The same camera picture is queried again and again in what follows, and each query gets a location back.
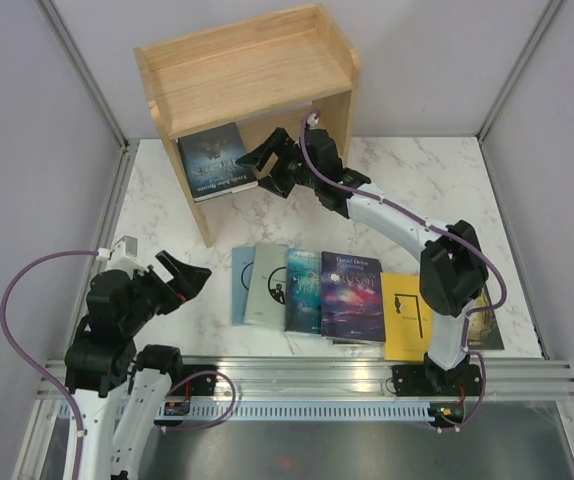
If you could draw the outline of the Wuthering Heights dark blue book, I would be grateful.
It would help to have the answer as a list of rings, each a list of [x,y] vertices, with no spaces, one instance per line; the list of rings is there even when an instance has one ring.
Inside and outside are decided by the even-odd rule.
[[[258,185],[253,170],[237,164],[247,149],[235,123],[180,137],[177,146],[196,203]]]

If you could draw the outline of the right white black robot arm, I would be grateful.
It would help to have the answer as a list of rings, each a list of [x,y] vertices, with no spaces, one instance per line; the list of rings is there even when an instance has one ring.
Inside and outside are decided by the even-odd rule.
[[[277,128],[237,164],[261,171],[261,188],[283,198],[295,186],[311,189],[326,209],[362,223],[403,247],[419,264],[419,291],[433,312],[423,358],[425,385],[444,394],[473,376],[467,335],[489,271],[476,231],[460,220],[435,224],[388,199],[372,180],[346,167],[324,129],[305,129],[298,140]]]

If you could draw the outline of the Robinson Crusoe purple book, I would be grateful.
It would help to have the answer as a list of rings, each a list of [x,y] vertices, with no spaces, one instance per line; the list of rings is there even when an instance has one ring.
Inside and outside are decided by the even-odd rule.
[[[321,333],[333,339],[384,344],[381,262],[322,252]]]

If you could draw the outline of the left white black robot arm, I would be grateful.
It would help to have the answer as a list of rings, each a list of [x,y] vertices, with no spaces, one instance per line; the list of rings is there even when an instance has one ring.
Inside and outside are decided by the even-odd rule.
[[[171,275],[165,281],[125,242],[99,256],[107,268],[90,283],[88,312],[65,355],[65,386],[75,403],[63,476],[135,479],[159,406],[186,381],[178,348],[137,349],[135,337],[194,299],[212,272],[161,251],[156,258]]]

